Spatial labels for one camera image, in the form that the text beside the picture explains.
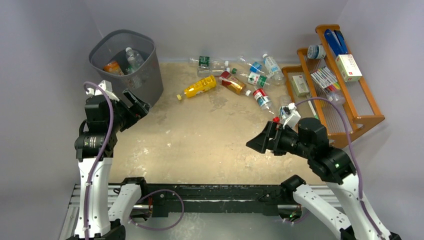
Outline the green tea bottle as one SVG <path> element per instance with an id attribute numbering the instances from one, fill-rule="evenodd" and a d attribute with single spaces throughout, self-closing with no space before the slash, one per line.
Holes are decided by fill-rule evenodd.
<path id="1" fill-rule="evenodd" d="M 136 73 L 139 70 L 139 67 L 134 68 L 133 66 L 128 65 L 124 70 L 126 75 L 130 75 Z"/>

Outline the clear bottle white cap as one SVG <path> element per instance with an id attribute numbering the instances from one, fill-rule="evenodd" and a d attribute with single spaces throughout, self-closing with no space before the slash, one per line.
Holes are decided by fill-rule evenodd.
<path id="1" fill-rule="evenodd" d="M 134 71 L 137 71 L 145 62 L 141 54 L 131 47 L 127 47 L 125 53 L 126 59 Z"/>

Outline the orange label bottle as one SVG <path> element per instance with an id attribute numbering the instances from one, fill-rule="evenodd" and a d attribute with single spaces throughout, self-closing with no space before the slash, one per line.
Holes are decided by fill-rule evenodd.
<path id="1" fill-rule="evenodd" d="M 117 61 L 112 60 L 109 63 L 107 63 L 103 70 L 109 74 L 115 75 L 115 76 L 124 76 L 124 72 L 122 71 L 120 65 Z"/>

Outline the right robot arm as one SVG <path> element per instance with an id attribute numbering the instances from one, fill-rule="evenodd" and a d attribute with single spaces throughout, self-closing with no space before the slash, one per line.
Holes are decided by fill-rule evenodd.
<path id="1" fill-rule="evenodd" d="M 280 196 L 288 204 L 298 204 L 316 216 L 339 240 L 399 240 L 380 221 L 362 185 L 360 172 L 352 155 L 330 145 L 327 129 L 318 119 L 307 117 L 298 129 L 268 121 L 263 131 L 246 143 L 261 154 L 267 150 L 275 156 L 286 153 L 307 160 L 309 168 L 337 198 L 343 212 L 323 200 L 298 175 L 280 185 Z"/>

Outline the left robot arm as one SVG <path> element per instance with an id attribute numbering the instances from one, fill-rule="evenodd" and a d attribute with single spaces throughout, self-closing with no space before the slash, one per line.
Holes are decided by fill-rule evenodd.
<path id="1" fill-rule="evenodd" d="M 126 227 L 135 204 L 149 199 L 144 177 L 127 177 L 112 205 L 108 205 L 109 176 L 118 142 L 117 132 L 123 132 L 145 117 L 150 105 L 131 91 L 124 90 L 131 106 L 108 93 L 111 103 L 102 94 L 85 101 L 86 119 L 75 140 L 76 159 L 80 172 L 80 204 L 77 225 L 72 240 L 124 240 Z"/>

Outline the grey mesh waste bin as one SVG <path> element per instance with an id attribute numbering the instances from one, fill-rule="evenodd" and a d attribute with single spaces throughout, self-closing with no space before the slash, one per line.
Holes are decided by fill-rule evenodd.
<path id="1" fill-rule="evenodd" d="M 126 49 L 139 53 L 141 66 L 131 66 Z M 164 87 L 154 41 L 141 33 L 120 29 L 106 35 L 91 50 L 88 61 L 102 80 L 112 83 L 113 92 L 128 106 L 132 104 L 124 96 L 130 91 L 138 99 L 154 106 Z"/>

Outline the green white small box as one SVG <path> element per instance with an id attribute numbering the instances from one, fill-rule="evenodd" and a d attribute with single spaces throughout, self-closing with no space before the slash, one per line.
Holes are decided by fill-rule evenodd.
<path id="1" fill-rule="evenodd" d="M 306 82 L 306 78 L 302 75 L 293 75 L 291 77 L 291 83 L 294 87 L 294 92 L 297 97 L 305 97 L 310 94 L 309 86 Z"/>

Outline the amber tea bottle red label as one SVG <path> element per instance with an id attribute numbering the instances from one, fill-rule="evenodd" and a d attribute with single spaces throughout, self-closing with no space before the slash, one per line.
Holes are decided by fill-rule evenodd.
<path id="1" fill-rule="evenodd" d="M 239 96 L 249 97 L 252 94 L 252 91 L 248 89 L 248 86 L 244 82 L 238 80 L 228 71 L 224 71 L 218 80 L 222 86 Z"/>

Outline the yellow plastic bottle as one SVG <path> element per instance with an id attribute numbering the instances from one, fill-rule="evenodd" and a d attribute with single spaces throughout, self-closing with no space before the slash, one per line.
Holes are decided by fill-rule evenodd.
<path id="1" fill-rule="evenodd" d="M 180 94 L 177 94 L 176 97 L 179 101 L 182 101 L 183 99 L 193 98 L 196 95 L 205 93 L 215 88 L 216 86 L 217 80 L 213 75 L 210 75 L 188 86 Z"/>

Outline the green label clear bottle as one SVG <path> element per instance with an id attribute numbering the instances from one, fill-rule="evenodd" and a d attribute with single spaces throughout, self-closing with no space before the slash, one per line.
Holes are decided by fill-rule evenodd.
<path id="1" fill-rule="evenodd" d="M 205 78 L 208 76 L 220 76 L 223 72 L 229 72 L 229 61 L 213 58 L 206 55 L 189 58 L 188 62 L 196 67 L 197 76 Z"/>

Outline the wooden tiered rack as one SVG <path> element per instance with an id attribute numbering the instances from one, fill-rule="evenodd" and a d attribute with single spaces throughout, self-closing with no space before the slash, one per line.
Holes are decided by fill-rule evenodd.
<path id="1" fill-rule="evenodd" d="M 315 32 L 319 36 L 320 42 L 326 52 L 326 57 L 324 59 L 309 59 L 307 57 L 307 48 L 299 48 L 297 50 L 297 55 L 300 64 L 298 66 L 283 67 L 282 72 L 286 79 L 285 84 L 291 100 L 298 102 L 302 100 L 302 97 L 297 97 L 295 94 L 294 87 L 290 82 L 292 76 L 303 75 L 308 84 L 310 95 L 312 97 L 324 98 L 326 96 L 325 93 L 315 84 L 311 77 L 311 73 L 318 68 L 328 67 L 337 78 L 341 92 L 345 98 L 345 103 L 339 105 L 337 109 L 341 111 L 343 118 L 346 120 L 350 138 L 354 141 L 384 121 L 385 116 L 380 111 L 364 77 L 354 82 L 345 82 L 342 79 L 342 75 L 336 65 L 336 57 L 324 36 L 325 30 L 327 29 L 339 31 L 341 28 L 337 24 L 321 24 L 315 28 Z M 348 145 L 348 140 L 342 119 L 338 115 L 337 109 L 321 100 L 314 100 L 312 103 L 319 120 L 327 128 L 328 138 L 331 144 L 337 148 L 346 147 Z M 298 111 L 303 117 L 313 117 L 309 104 L 298 107 Z"/>

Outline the small clear jar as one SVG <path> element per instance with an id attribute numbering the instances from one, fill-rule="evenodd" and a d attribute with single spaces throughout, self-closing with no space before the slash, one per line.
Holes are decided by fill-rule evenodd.
<path id="1" fill-rule="evenodd" d="M 346 99 L 343 93 L 338 89 L 329 91 L 326 94 L 326 97 L 332 104 L 336 106 L 343 105 L 346 102 Z"/>

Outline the pack of coloured markers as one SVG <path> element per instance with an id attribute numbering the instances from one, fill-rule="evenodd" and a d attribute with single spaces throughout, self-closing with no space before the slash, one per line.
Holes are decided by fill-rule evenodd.
<path id="1" fill-rule="evenodd" d="M 312 80 L 325 94 L 337 93 L 341 91 L 336 76 L 327 66 L 320 67 L 311 74 Z"/>

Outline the round tape roll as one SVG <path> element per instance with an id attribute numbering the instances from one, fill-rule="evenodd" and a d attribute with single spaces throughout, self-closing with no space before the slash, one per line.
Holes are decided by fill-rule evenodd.
<path id="1" fill-rule="evenodd" d="M 324 59 L 327 56 L 324 46 L 319 45 L 310 45 L 307 48 L 307 57 L 313 60 Z"/>

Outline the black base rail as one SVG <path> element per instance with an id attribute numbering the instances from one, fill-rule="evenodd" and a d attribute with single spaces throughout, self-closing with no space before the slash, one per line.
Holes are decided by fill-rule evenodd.
<path id="1" fill-rule="evenodd" d="M 287 200 L 278 184 L 169 184 L 147 183 L 142 195 L 152 196 L 152 216 L 165 218 L 179 213 L 288 214 L 297 205 Z"/>

